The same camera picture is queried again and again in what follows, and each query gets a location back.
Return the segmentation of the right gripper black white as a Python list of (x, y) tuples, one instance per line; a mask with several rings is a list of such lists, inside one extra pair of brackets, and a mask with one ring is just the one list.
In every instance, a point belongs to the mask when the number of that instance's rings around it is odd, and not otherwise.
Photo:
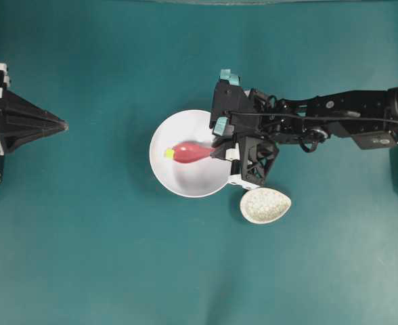
[(265, 184), (279, 150), (269, 135), (274, 122), (271, 110), (275, 106), (275, 96), (256, 89), (246, 95), (253, 101), (255, 110), (247, 115), (258, 118), (257, 129), (235, 133), (228, 138), (215, 137), (210, 157), (231, 163), (228, 183), (252, 190)]

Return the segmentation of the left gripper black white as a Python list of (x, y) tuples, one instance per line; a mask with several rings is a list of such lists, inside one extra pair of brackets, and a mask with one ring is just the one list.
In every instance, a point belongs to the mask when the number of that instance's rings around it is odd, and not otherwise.
[(12, 153), (24, 144), (68, 130), (66, 121), (7, 90), (9, 86), (10, 78), (7, 64), (0, 63), (0, 112), (6, 116), (46, 123), (39, 125), (0, 123), (0, 183), (5, 154)]

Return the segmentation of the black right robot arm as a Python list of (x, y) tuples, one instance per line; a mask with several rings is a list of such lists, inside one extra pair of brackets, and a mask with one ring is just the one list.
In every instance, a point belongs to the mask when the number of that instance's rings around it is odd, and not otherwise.
[(264, 186), (281, 145), (311, 153), (334, 135), (351, 138), (362, 150), (396, 146), (398, 87), (287, 100), (220, 80), (209, 127), (211, 157), (231, 162), (235, 183), (250, 190)]

